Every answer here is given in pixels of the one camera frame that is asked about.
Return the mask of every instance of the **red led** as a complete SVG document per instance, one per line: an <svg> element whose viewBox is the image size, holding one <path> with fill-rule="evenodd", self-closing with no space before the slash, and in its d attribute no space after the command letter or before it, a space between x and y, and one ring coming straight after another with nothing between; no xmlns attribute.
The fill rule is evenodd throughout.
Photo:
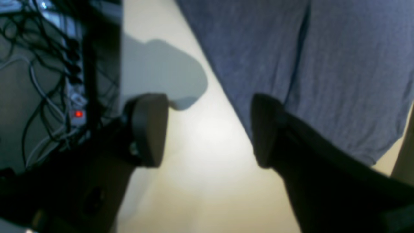
<svg viewBox="0 0 414 233"><path fill-rule="evenodd" d="M80 110L75 111L75 117L82 117L83 116L83 112Z"/></svg>

